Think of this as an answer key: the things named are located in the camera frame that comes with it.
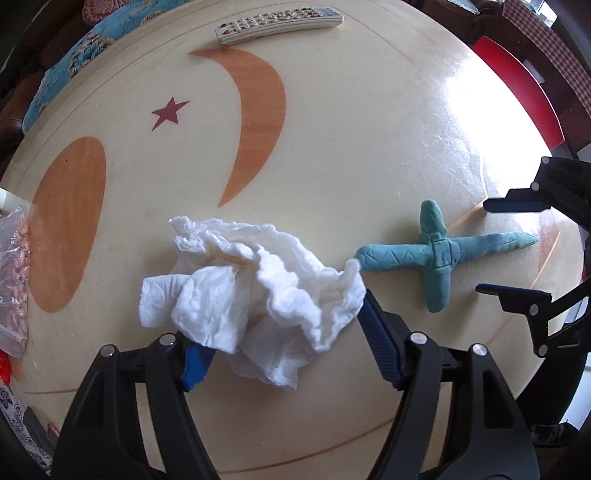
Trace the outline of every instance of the crumpled paper towel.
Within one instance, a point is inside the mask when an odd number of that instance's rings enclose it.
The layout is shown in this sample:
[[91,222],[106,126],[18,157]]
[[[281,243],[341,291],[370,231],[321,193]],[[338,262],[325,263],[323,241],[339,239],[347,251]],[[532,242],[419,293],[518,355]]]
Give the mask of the crumpled paper towel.
[[275,226],[185,216],[170,224],[178,261],[146,278],[139,301],[145,327],[173,325],[226,352],[233,370],[294,389],[297,371],[325,352],[357,315],[365,286],[359,262],[338,272]]

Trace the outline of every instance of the teal plush toy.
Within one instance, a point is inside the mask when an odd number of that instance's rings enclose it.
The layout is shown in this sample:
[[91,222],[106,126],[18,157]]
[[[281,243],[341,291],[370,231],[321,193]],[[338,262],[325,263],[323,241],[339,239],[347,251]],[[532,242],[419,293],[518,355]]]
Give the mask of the teal plush toy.
[[355,253],[367,272],[422,268],[427,309],[440,312],[449,301],[452,270],[484,255],[528,247],[538,241],[525,232],[448,238],[443,215],[434,200],[421,204],[421,235],[413,245],[365,245]]

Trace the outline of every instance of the round table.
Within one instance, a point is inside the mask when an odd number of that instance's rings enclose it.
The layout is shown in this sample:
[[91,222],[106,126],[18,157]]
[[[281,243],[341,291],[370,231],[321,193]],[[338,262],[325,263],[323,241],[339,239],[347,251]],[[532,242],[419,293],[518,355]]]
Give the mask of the round table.
[[[529,185],[548,154],[521,105],[469,48],[403,2],[334,0],[345,16],[337,28],[212,50],[214,27],[228,19],[304,6],[237,5],[192,2],[117,41],[20,145],[2,187],[42,221],[31,224],[38,259],[16,392],[60,427],[102,345],[140,348],[161,333],[140,327],[137,307],[142,279],[175,262],[175,215],[273,223],[342,269],[361,245],[415,242],[431,198],[450,236],[523,230],[540,242],[458,267],[438,314],[417,271],[368,274],[366,285],[441,345],[486,344],[518,394],[540,364],[525,318],[474,286],[561,295],[582,266],[576,225],[558,212],[481,208]],[[348,480],[367,476],[400,394],[355,320],[300,371],[295,392],[238,377],[217,355],[187,398],[223,478]],[[141,386],[138,404],[148,456],[161,465]],[[448,404],[444,386],[426,466],[437,461]]]

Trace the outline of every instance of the orange crescent moon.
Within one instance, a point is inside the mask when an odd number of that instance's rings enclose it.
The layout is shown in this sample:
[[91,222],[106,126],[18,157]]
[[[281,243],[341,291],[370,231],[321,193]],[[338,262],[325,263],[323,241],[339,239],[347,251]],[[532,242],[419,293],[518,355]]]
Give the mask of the orange crescent moon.
[[190,52],[219,63],[238,88],[242,123],[236,160],[218,207],[238,195],[261,171],[285,120],[285,89],[277,71],[252,53],[234,48]]

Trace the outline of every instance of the red object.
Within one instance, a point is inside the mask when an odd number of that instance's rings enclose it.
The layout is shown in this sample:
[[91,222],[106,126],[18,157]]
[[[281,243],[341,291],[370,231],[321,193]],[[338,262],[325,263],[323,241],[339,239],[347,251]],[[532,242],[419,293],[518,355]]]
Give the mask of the red object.
[[152,130],[155,130],[156,127],[160,126],[160,124],[162,124],[162,122],[165,120],[178,124],[177,112],[189,102],[190,100],[181,103],[174,103],[174,97],[172,97],[164,108],[161,108],[160,110],[154,110],[152,113],[154,115],[158,115],[160,118],[156,120],[156,124]]
[[128,3],[129,0],[85,0],[82,6],[82,21],[92,27]]
[[564,142],[564,134],[548,97],[525,66],[488,37],[481,37],[472,50],[503,80],[530,116],[548,148]]
[[0,380],[4,382],[4,385],[10,385],[10,361],[8,354],[2,350],[0,350]]

